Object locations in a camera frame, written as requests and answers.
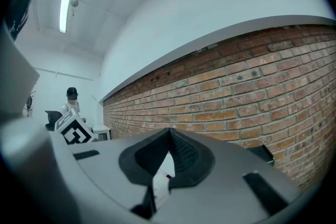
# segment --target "fluorescent light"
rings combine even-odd
[[[67,32],[67,20],[68,20],[68,11],[69,11],[70,0],[61,1],[61,10],[59,12],[59,30],[62,33]]]

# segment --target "table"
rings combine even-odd
[[[111,140],[110,128],[105,125],[93,125],[92,132],[98,140]]]

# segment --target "white cube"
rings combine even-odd
[[[55,124],[55,132],[61,133],[67,144],[89,143],[95,139],[74,109],[63,115]]]

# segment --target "white shirt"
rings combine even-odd
[[[77,113],[80,112],[79,103],[76,101],[75,104],[70,104],[68,101],[62,106],[62,114],[65,115],[68,111],[74,109]]]

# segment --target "white table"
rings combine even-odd
[[[111,137],[110,137],[110,128],[108,128],[107,126],[105,125],[96,125],[94,124],[92,126],[92,132],[94,134],[94,136],[96,138],[99,139],[99,135],[100,134],[106,134],[106,137],[107,137],[107,140],[111,140]]]

